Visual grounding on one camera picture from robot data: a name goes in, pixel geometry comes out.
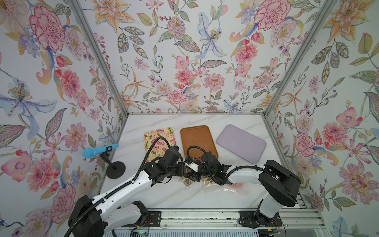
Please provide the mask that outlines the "ziploc bag round cookies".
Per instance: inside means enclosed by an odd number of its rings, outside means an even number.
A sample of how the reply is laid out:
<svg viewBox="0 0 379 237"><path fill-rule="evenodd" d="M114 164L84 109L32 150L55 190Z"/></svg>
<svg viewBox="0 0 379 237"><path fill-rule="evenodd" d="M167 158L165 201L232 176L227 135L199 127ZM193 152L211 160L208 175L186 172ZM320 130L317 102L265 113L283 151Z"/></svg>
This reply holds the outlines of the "ziploc bag round cookies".
<svg viewBox="0 0 379 237"><path fill-rule="evenodd" d="M194 182L200 182L202 176L190 168L184 167L184 173L182 176L182 182L185 186L190 186Z"/></svg>

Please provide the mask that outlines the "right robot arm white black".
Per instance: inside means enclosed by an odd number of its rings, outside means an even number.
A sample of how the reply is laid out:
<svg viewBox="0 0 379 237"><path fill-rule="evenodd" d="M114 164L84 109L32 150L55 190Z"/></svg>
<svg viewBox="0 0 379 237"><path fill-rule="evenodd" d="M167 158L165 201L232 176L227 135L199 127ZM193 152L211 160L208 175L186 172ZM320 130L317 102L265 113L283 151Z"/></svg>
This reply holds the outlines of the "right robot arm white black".
<svg viewBox="0 0 379 237"><path fill-rule="evenodd" d="M283 207L293 207L298 203L300 178L274 160L267 160L263 167L231 166L220 163L208 152L199 160L187 156L184 164L190 169L186 176L193 181L206 176L220 186L239 183L263 186L268 196L261 200L257 216L272 219Z"/></svg>

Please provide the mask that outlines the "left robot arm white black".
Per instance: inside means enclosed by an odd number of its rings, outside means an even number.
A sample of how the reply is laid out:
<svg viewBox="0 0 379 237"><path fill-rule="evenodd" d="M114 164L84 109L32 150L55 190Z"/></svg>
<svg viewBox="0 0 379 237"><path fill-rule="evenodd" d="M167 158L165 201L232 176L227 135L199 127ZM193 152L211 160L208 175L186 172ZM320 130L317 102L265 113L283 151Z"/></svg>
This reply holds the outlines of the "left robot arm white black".
<svg viewBox="0 0 379 237"><path fill-rule="evenodd" d="M102 237L125 225L146 225L149 211L133 198L166 178L182 176L184 162L179 147L169 148L157 161L143 162L137 173L117 187L93 198L80 198L69 218L65 236Z"/></svg>

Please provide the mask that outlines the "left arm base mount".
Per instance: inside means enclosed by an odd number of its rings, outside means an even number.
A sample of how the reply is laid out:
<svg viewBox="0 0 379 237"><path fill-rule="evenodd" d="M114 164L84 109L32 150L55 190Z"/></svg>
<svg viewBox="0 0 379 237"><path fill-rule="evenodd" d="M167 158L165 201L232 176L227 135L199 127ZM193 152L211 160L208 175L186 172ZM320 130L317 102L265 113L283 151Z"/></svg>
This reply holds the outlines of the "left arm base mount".
<svg viewBox="0 0 379 237"><path fill-rule="evenodd" d="M148 210L141 201L135 201L127 207L128 212L132 210L139 214L134 222L128 220L122 227L160 227L162 221L161 211Z"/></svg>

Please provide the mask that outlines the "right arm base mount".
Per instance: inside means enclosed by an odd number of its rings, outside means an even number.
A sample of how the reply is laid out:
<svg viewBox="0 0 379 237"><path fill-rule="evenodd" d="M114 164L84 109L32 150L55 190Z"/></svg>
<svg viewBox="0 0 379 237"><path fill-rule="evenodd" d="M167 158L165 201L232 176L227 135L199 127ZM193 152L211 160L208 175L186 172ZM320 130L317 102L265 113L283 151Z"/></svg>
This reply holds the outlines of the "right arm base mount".
<svg viewBox="0 0 379 237"><path fill-rule="evenodd" d="M268 218L257 211L248 210L239 212L238 223L243 227L258 228L258 227L281 227L283 225L279 213L277 212L274 217Z"/></svg>

